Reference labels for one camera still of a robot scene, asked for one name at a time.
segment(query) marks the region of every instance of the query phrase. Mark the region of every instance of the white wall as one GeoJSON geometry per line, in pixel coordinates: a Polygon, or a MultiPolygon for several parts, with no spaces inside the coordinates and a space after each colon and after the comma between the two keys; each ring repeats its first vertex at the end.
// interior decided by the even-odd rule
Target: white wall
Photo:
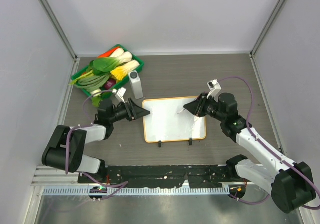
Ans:
{"type": "Polygon", "coordinates": [[[278,0],[48,0],[78,55],[251,51],[278,0]]]}
{"type": "Polygon", "coordinates": [[[0,0],[0,223],[22,223],[73,61],[38,0],[0,0]]]}
{"type": "MultiPolygon", "coordinates": [[[[256,61],[287,155],[320,186],[320,0],[288,0],[256,61]]],[[[312,203],[319,205],[319,200],[312,203]]],[[[320,212],[314,215],[320,223],[320,212]]]]}

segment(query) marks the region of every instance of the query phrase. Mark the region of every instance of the gray tabletop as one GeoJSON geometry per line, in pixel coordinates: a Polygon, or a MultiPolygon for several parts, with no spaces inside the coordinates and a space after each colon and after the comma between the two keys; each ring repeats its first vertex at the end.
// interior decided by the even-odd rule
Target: gray tabletop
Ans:
{"type": "MultiPolygon", "coordinates": [[[[267,110],[260,92],[254,69],[248,54],[221,55],[168,55],[141,56],[144,68],[139,74],[144,99],[135,100],[130,84],[126,84],[125,98],[132,98],[138,105],[145,99],[175,98],[198,96],[207,91],[207,82],[229,76],[241,76],[252,86],[255,103],[250,122],[256,130],[274,147],[276,139],[271,127],[267,110]]],[[[81,58],[79,69],[89,64],[92,58],[81,58]]],[[[246,117],[251,97],[247,86],[240,80],[226,80],[221,83],[222,91],[232,93],[238,101],[239,113],[246,117]]],[[[77,88],[72,91],[65,124],[75,126],[88,124],[82,111],[86,95],[77,88]]],[[[97,108],[90,103],[86,107],[94,117],[97,108]]],[[[88,156],[103,159],[108,165],[200,165],[225,164],[236,155],[243,154],[252,161],[257,160],[244,148],[227,138],[220,123],[206,117],[204,140],[166,142],[162,148],[158,144],[146,143],[143,120],[126,120],[114,124],[111,137],[105,141],[93,142],[85,146],[88,156]]]]}

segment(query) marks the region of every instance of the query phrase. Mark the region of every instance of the white bottle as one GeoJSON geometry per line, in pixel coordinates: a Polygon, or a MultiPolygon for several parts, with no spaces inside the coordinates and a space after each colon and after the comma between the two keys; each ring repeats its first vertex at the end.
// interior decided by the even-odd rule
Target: white bottle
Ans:
{"type": "Polygon", "coordinates": [[[138,72],[136,70],[130,72],[129,79],[135,99],[138,100],[143,98],[144,93],[142,92],[142,85],[138,72]]]}

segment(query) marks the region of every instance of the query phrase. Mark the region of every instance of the vegetable basket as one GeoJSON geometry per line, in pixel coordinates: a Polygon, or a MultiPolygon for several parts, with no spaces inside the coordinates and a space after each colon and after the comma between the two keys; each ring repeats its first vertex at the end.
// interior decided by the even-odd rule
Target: vegetable basket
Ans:
{"type": "MultiPolygon", "coordinates": [[[[123,47],[122,45],[120,45],[120,44],[115,45],[115,46],[112,47],[111,49],[113,49],[113,48],[115,48],[115,47],[120,47],[120,48],[122,48],[125,52],[128,52],[128,50],[127,50],[125,47],[123,47]]],[[[136,60],[136,61],[139,63],[139,66],[135,69],[135,71],[137,71],[138,73],[141,72],[142,69],[143,69],[143,67],[144,67],[144,65],[145,65],[145,63],[144,63],[140,58],[136,57],[136,56],[133,55],[133,54],[132,54],[132,60],[136,60]]],[[[84,73],[84,72],[87,70],[88,67],[89,67],[89,66],[86,66],[85,68],[81,69],[81,70],[78,71],[76,74],[74,74],[74,75],[71,77],[71,80],[73,81],[73,80],[77,79],[78,77],[80,77],[80,76],[82,75],[82,73],[84,73]]],[[[121,87],[123,87],[127,82],[129,82],[129,77],[128,77],[128,76],[126,76],[122,81],[117,82],[117,83],[111,88],[111,90],[112,90],[112,89],[117,89],[117,90],[118,90],[118,89],[120,89],[121,87]]],[[[81,89],[81,90],[82,90],[88,97],[91,96],[91,94],[90,94],[88,91],[86,91],[85,89],[81,89]]],[[[112,95],[112,94],[111,94],[110,92],[106,92],[106,93],[103,93],[103,94],[101,95],[101,98],[102,98],[102,99],[106,99],[106,98],[109,98],[111,95],[112,95]]]]}

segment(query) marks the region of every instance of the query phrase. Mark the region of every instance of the gray floor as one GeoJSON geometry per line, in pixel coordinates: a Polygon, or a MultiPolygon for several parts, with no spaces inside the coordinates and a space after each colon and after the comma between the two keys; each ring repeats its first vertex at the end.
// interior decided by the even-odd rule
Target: gray floor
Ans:
{"type": "MultiPolygon", "coordinates": [[[[197,96],[207,91],[207,82],[229,76],[241,76],[248,80],[255,96],[255,105],[250,122],[273,146],[277,146],[267,110],[248,54],[225,55],[170,55],[142,56],[145,66],[140,73],[145,99],[197,96]]],[[[79,69],[89,64],[92,58],[82,58],[79,69]]],[[[221,83],[224,92],[235,95],[239,112],[247,116],[250,107],[250,93],[240,80],[226,80],[221,83]]],[[[133,98],[130,84],[126,84],[125,98],[133,98]]],[[[75,126],[88,124],[82,112],[85,94],[77,88],[72,91],[65,124],[75,126]]],[[[97,109],[90,103],[89,114],[94,117],[97,109]]],[[[166,142],[162,148],[144,140],[143,120],[114,124],[112,136],[106,141],[85,146],[85,154],[103,159],[108,165],[198,165],[225,164],[236,155],[243,154],[254,162],[255,158],[244,148],[233,143],[221,131],[220,123],[206,118],[207,136],[195,141],[166,142]]]]}
{"type": "MultiPolygon", "coordinates": [[[[248,186],[245,199],[253,202],[264,196],[265,193],[253,185],[248,186]]],[[[271,198],[261,205],[246,205],[225,195],[128,196],[101,203],[92,203],[87,196],[44,196],[35,223],[302,224],[303,221],[296,211],[281,212],[271,198]]]]}

